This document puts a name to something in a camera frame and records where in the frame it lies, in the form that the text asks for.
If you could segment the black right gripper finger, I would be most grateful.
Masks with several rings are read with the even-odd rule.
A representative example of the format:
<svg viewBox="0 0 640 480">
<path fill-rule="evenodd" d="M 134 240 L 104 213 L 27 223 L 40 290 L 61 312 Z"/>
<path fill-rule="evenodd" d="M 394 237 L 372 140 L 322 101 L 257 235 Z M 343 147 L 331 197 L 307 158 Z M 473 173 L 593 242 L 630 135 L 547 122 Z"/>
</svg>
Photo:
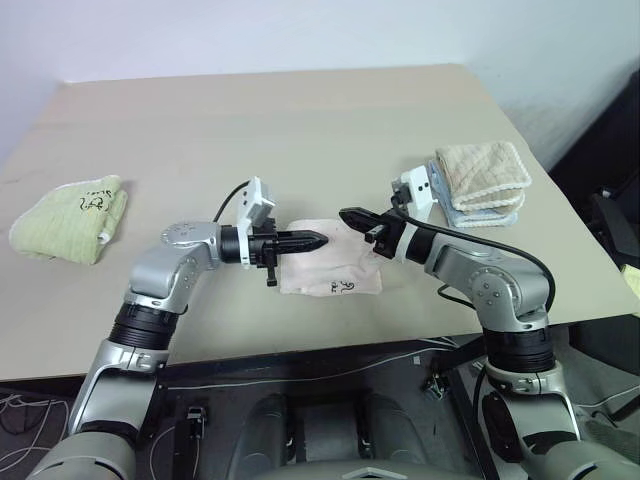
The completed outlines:
<svg viewBox="0 0 640 480">
<path fill-rule="evenodd" d="M 379 214 L 362 207 L 348 207 L 339 211 L 339 217 L 346 224 L 383 224 Z"/>
<path fill-rule="evenodd" d="M 342 221 L 352 230 L 365 234 L 380 225 L 380 221 L 368 216 L 343 216 Z"/>
</svg>

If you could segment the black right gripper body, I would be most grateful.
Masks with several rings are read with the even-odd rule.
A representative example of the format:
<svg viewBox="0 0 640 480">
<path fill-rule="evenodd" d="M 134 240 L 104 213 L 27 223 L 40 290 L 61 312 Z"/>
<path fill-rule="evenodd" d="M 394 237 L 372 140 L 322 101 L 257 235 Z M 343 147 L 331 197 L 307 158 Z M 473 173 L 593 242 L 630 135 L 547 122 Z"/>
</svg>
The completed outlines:
<svg viewBox="0 0 640 480">
<path fill-rule="evenodd" d="M 373 251 L 378 255 L 393 259 L 406 222 L 394 212 L 373 214 L 371 222 L 372 226 L 366 231 L 366 242 L 373 245 Z"/>
</svg>

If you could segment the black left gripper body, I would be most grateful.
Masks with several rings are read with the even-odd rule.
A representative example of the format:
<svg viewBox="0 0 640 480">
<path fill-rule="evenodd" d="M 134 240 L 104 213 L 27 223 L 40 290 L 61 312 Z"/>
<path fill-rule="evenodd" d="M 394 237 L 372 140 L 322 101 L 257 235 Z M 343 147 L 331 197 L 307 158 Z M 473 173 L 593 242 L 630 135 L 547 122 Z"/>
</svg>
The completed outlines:
<svg viewBox="0 0 640 480">
<path fill-rule="evenodd" d="M 292 232 L 276 230 L 274 218 L 267 218 L 261 226 L 254 227 L 248 236 L 250 264 L 267 271 L 268 287 L 277 285 L 275 273 L 278 265 L 277 257 L 287 252 L 292 241 Z"/>
</svg>

